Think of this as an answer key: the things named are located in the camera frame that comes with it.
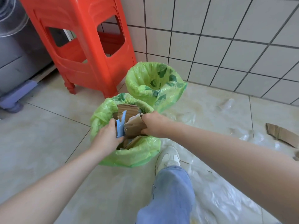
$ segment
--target trash can lined with green bag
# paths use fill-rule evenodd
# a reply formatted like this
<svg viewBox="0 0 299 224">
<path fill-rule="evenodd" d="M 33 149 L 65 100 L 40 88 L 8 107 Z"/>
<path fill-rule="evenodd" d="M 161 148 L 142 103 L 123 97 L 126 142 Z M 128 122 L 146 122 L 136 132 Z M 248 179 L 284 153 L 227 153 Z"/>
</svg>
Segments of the trash can lined with green bag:
<svg viewBox="0 0 299 224">
<path fill-rule="evenodd" d="M 134 98 L 162 112 L 178 101 L 187 83 L 166 64 L 139 62 L 128 71 L 126 86 Z"/>
<path fill-rule="evenodd" d="M 121 93 L 115 97 L 107 98 L 92 115 L 91 139 L 99 130 L 109 123 L 113 113 L 118 111 L 117 105 L 137 105 L 143 113 L 151 113 L 154 109 L 147 103 L 133 98 L 128 93 Z M 100 164 L 107 166 L 137 167 L 146 164 L 160 152 L 161 141 L 152 136 L 141 137 L 129 150 L 115 150 L 104 158 Z"/>
</svg>

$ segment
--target tile floor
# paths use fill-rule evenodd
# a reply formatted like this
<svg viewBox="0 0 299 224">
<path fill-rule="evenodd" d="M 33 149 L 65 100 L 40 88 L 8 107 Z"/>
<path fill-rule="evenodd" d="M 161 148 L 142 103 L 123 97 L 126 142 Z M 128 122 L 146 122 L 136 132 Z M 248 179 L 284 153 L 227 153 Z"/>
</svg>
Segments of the tile floor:
<svg viewBox="0 0 299 224">
<path fill-rule="evenodd" d="M 118 89 L 120 93 L 127 92 L 124 81 Z M 89 118 L 104 97 L 99 91 L 79 86 L 77 92 L 69 94 L 56 72 L 22 99 L 21 112 L 0 111 L 0 203 L 88 148 Z M 235 101 L 231 109 L 219 111 L 217 105 L 229 98 Z M 266 146 L 289 156 L 293 149 L 275 142 L 266 134 L 264 125 L 279 124 L 299 134 L 298 107 L 192 83 L 164 114 L 222 134 L 231 134 L 232 129 L 260 132 Z M 170 140 L 162 140 L 161 149 L 167 145 L 178 149 L 185 169 L 189 170 L 192 164 L 213 172 Z M 150 201 L 156 159 L 137 168 L 96 167 L 55 223 L 134 223 L 138 210 Z M 260 207 L 254 212 L 242 205 L 239 215 L 237 223 L 277 223 Z"/>
</svg>

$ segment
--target green plastic bag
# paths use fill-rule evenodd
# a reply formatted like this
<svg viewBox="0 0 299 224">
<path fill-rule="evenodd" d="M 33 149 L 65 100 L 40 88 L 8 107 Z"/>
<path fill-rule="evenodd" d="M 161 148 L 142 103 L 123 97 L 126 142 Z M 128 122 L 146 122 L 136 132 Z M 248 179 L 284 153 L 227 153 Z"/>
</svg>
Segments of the green plastic bag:
<svg viewBox="0 0 299 224">
<path fill-rule="evenodd" d="M 163 112 L 178 101 L 187 83 L 166 64 L 139 62 L 128 71 L 126 86 L 133 97 Z"/>
<path fill-rule="evenodd" d="M 117 105 L 129 104 L 137 105 L 142 112 L 151 113 L 154 109 L 147 103 L 133 98 L 128 93 L 121 93 L 115 97 L 107 98 L 92 115 L 91 122 L 91 139 L 96 136 L 99 129 L 109 123 L 112 114 L 118 111 Z M 160 152 L 161 141 L 159 138 L 152 136 L 143 136 L 133 148 L 126 150 L 115 150 L 109 156 L 104 158 L 100 164 L 107 166 L 137 167 L 146 164 L 155 155 Z"/>
</svg>

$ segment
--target blue jeans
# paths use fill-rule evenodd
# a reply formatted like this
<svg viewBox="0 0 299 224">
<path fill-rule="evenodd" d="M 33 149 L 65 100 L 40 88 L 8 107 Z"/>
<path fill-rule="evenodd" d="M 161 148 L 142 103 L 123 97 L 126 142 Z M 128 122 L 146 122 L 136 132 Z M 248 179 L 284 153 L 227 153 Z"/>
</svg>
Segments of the blue jeans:
<svg viewBox="0 0 299 224">
<path fill-rule="evenodd" d="M 179 166 L 159 171 L 152 188 L 152 200 L 140 209 L 136 224 L 187 224 L 195 195 L 188 173 Z"/>
</svg>

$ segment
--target forearm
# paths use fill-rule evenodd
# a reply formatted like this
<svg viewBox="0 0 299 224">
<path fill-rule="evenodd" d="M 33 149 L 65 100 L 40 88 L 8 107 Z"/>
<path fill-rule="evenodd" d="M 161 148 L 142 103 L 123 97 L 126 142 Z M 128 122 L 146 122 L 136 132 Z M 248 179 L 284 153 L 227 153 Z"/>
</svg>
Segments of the forearm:
<svg viewBox="0 0 299 224">
<path fill-rule="evenodd" d="M 283 223 L 299 220 L 299 165 L 277 151 L 172 122 L 167 138 L 200 158 Z"/>
<path fill-rule="evenodd" d="M 0 206 L 0 223 L 54 223 L 103 155 L 87 150 Z"/>
</svg>

